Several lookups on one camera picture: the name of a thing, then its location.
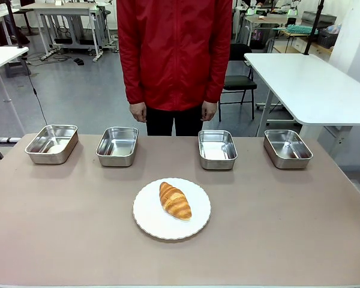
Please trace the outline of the person's left hand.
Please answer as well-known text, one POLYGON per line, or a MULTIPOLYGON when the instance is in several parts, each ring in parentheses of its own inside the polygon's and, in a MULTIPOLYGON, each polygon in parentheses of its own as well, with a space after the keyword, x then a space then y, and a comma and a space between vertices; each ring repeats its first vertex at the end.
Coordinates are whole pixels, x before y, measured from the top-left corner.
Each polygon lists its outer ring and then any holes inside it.
POLYGON ((210 102, 204 101, 202 104, 201 121, 203 121, 203 122, 210 121, 214 117, 217 109, 218 109, 217 103, 210 103, 210 102))

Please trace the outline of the person's right hand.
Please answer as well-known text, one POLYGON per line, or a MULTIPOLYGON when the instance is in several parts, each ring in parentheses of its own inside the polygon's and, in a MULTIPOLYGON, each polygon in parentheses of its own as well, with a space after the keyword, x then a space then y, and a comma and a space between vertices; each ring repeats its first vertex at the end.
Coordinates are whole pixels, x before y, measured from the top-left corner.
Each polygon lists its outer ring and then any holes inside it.
POLYGON ((131 104, 130 112, 137 122, 146 122, 146 105, 144 102, 131 104))

